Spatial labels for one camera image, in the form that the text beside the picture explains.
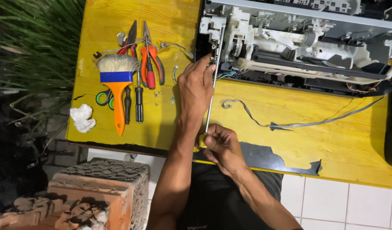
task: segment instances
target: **yellow screwdriver handle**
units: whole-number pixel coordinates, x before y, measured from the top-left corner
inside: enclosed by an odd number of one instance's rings
[[[205,145],[205,137],[208,135],[208,133],[202,133],[199,135],[199,147],[200,148],[207,148]]]

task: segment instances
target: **black shirt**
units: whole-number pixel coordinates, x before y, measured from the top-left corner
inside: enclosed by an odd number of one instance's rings
[[[270,194],[280,201],[282,174],[254,171]],[[177,229],[260,229],[270,228],[243,200],[233,180],[216,165],[192,164],[192,182]]]

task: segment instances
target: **hand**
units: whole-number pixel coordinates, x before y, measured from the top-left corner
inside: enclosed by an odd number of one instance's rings
[[[219,169],[232,179],[249,169],[244,161],[237,134],[218,124],[210,124],[205,137],[204,155],[216,163]]]
[[[209,65],[208,54],[196,63],[190,63],[178,77],[180,90],[180,117],[187,122],[202,122],[206,110],[209,108],[214,89],[212,83],[216,65]]]

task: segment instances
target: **brush bristles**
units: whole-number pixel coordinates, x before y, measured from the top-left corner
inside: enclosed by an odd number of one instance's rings
[[[131,55],[105,55],[97,67],[100,72],[133,72],[139,68],[139,62]]]

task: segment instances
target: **black screwdriver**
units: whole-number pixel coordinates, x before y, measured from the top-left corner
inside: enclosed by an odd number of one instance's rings
[[[144,89],[141,87],[141,81],[139,79],[139,74],[137,74],[138,87],[135,87],[136,94],[136,121],[142,123],[144,121],[144,106],[142,104],[142,92]]]
[[[125,92],[127,93],[125,95],[125,124],[129,124],[130,122],[130,112],[131,112],[131,104],[132,104],[132,100],[131,100],[131,88],[129,86],[127,86],[125,88]]]

